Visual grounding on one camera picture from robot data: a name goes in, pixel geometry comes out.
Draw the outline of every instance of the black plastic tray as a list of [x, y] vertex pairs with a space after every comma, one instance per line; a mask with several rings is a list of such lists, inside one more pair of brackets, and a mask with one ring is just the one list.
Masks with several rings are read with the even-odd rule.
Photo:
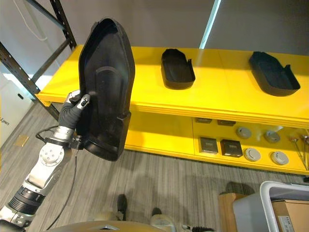
[[111, 18], [95, 23], [79, 58], [81, 96], [90, 94], [77, 125], [84, 148], [117, 160], [126, 141], [135, 65], [122, 26]]
[[250, 57], [253, 75], [260, 88], [274, 96], [287, 96], [300, 89], [300, 84], [288, 64], [280, 62], [265, 52], [253, 52]]
[[172, 89], [189, 88], [195, 81], [191, 59], [177, 49], [167, 49], [162, 54], [161, 70], [166, 87]]

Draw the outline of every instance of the white wall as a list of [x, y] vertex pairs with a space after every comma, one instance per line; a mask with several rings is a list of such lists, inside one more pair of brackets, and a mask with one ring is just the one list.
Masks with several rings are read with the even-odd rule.
[[[25, 4], [16, 0], [34, 29]], [[53, 13], [49, 0], [39, 0]], [[62, 0], [78, 44], [95, 21], [118, 20], [133, 46], [199, 47], [213, 0]], [[62, 31], [33, 9], [48, 37], [38, 41], [26, 28], [12, 0], [0, 0], [0, 41], [27, 73], [33, 74], [63, 41]], [[309, 0], [222, 0], [207, 48], [263, 50], [309, 55]], [[67, 48], [58, 58], [61, 64]], [[57, 70], [53, 64], [45, 74]]]

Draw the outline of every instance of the yellow shelf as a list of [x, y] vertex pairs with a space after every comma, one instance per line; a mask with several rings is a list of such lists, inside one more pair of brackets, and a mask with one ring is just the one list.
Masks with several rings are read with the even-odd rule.
[[[250, 51], [180, 48], [191, 58], [196, 81], [189, 89], [164, 86], [161, 56], [166, 48], [133, 47], [136, 75], [131, 110], [169, 115], [217, 118], [269, 125], [309, 128], [309, 57], [273, 54], [291, 64], [301, 89], [286, 97], [264, 93], [253, 77]], [[79, 89], [78, 58], [82, 45], [66, 60], [37, 95], [48, 102], [63, 102]]]
[[[250, 128], [252, 137], [248, 140], [237, 137], [235, 131], [239, 126]], [[266, 130], [278, 131], [281, 140], [276, 144], [268, 143], [263, 137]], [[253, 123], [237, 122], [233, 127], [219, 126], [216, 120], [210, 124], [204, 124], [196, 123], [195, 118], [188, 116], [132, 111], [125, 148], [191, 160], [309, 175], [309, 171], [305, 169], [298, 156], [295, 145], [289, 141], [290, 136], [299, 137], [305, 133], [304, 129]], [[215, 138], [219, 153], [214, 155], [200, 152], [200, 137]], [[240, 158], [223, 156], [220, 147], [222, 139], [240, 141], [243, 152], [249, 147], [257, 149], [261, 153], [261, 159], [252, 162], [244, 156]], [[300, 140], [298, 147], [303, 148], [303, 143]], [[289, 163], [281, 166], [275, 164], [270, 158], [270, 154], [274, 151], [284, 152], [289, 158]]]

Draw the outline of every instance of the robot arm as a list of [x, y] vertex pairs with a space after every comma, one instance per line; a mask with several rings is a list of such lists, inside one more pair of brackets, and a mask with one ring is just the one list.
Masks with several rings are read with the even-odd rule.
[[0, 210], [0, 226], [7, 226], [7, 223], [1, 223], [3, 220], [19, 228], [29, 226], [44, 198], [58, 181], [65, 164], [71, 159], [73, 133], [82, 110], [90, 101], [90, 96], [86, 94], [73, 106], [70, 99], [77, 94], [79, 92], [75, 91], [68, 95], [54, 135], [46, 139], [47, 143], [41, 148], [37, 163], [11, 201]]

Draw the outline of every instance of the square dark block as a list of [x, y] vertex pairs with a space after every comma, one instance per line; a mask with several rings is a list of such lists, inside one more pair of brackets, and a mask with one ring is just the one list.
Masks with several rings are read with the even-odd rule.
[[223, 139], [220, 144], [222, 155], [237, 158], [242, 156], [242, 149], [239, 141]]
[[201, 137], [201, 147], [202, 152], [213, 153], [213, 154], [218, 153], [218, 146], [216, 139]]
[[229, 126], [229, 127], [232, 127], [236, 124], [235, 121], [228, 121], [228, 120], [217, 120], [217, 123], [220, 126]]
[[203, 118], [203, 117], [196, 117], [196, 122], [199, 123], [211, 123], [212, 119], [211, 118]]

